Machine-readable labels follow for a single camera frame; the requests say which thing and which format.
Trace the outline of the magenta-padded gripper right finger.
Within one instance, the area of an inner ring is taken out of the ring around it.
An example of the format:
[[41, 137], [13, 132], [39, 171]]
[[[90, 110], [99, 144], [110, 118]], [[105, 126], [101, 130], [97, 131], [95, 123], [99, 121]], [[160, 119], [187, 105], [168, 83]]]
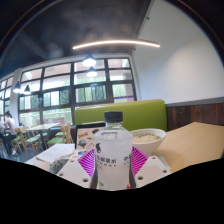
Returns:
[[148, 156], [138, 148], [132, 149], [129, 188], [143, 187], [170, 174], [163, 157]]

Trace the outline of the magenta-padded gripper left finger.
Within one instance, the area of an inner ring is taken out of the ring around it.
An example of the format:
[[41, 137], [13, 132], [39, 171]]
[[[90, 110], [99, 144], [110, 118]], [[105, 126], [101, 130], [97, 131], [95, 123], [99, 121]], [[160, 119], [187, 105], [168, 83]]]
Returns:
[[58, 176], [83, 188], [97, 188], [94, 150], [91, 149], [80, 158], [71, 158], [58, 172]]

